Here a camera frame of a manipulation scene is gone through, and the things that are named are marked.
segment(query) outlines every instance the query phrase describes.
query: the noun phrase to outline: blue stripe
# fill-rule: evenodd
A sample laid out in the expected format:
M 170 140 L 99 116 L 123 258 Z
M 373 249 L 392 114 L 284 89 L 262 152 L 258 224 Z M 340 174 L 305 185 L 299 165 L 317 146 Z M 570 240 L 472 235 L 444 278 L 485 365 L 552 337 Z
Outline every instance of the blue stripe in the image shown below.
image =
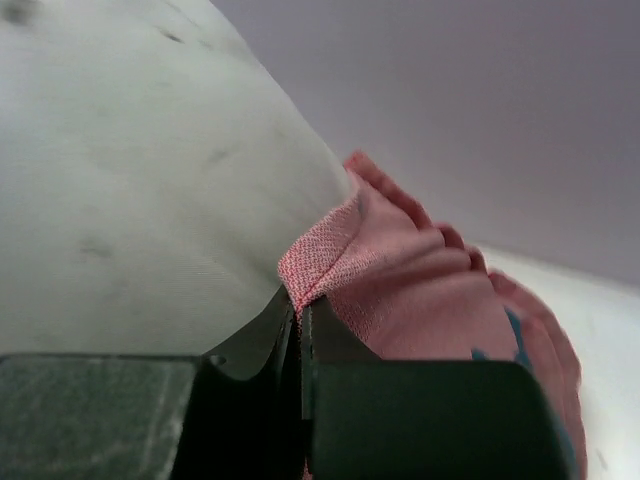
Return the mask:
M 520 319 L 516 316 L 516 314 L 511 310 L 505 308 L 505 311 L 507 313 L 507 317 L 509 318 L 509 323 L 511 324 L 511 329 L 513 330 L 513 335 L 518 347 L 518 351 L 515 353 L 513 361 L 519 363 L 533 374 L 534 369 L 531 363 L 531 359 L 529 358 L 529 355 L 524 348 L 524 339 L 522 337 L 522 323 L 520 322 Z M 471 359 L 489 360 L 489 357 L 482 350 L 472 348 Z M 567 429 L 555 412 L 553 412 L 552 420 L 558 434 L 558 438 L 560 440 L 560 448 L 562 448 L 562 451 L 564 452 L 566 458 L 569 460 L 571 470 L 575 473 L 578 471 L 578 461 L 576 458 L 575 449 L 573 448 L 573 443 L 571 443 L 571 437 L 569 436 Z

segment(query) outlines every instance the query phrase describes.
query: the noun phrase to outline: white surface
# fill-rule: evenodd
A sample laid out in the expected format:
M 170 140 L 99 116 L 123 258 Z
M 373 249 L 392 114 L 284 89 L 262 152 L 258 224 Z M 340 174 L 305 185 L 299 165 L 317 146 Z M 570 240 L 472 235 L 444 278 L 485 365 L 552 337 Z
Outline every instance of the white surface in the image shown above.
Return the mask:
M 467 238 L 640 285 L 638 0 L 214 0 L 339 154 Z
M 640 479 L 640 291 L 483 248 L 554 311 L 582 363 L 589 480 Z
M 206 351 L 349 188 L 207 0 L 0 16 L 0 352 Z

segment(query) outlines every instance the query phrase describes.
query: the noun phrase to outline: white wall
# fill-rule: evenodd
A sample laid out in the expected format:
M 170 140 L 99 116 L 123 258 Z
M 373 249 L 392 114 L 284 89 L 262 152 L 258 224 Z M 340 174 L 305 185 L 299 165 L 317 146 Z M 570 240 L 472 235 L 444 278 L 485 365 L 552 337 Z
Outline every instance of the white wall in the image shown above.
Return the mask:
M 637 0 L 214 0 L 339 154 L 468 238 L 640 284 Z

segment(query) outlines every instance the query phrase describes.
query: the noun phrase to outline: fabric fold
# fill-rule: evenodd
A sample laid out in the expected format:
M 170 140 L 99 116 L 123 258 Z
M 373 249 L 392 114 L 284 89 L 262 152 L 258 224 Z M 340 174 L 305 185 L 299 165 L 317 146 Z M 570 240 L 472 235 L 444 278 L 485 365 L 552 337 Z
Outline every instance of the fabric fold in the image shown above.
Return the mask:
M 346 162 L 353 194 L 279 263 L 298 315 L 326 295 L 337 315 L 385 359 L 527 361 L 564 423 L 582 478 L 580 364 L 557 320 L 449 224 L 431 221 L 363 152 Z M 518 337 L 513 318 L 518 318 Z

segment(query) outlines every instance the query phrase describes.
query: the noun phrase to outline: pink fabric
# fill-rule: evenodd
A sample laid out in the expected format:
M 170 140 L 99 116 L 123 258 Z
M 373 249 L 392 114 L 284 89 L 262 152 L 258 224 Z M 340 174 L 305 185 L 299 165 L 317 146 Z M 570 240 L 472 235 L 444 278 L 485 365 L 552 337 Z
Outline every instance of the pink fabric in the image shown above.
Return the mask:
M 279 264 L 296 312 L 326 295 L 338 316 L 386 359 L 513 360 L 505 306 L 519 316 L 534 371 L 586 473 L 580 364 L 549 309 L 500 273 L 449 225 L 433 223 L 362 152 L 345 163 L 354 193 L 299 238 Z

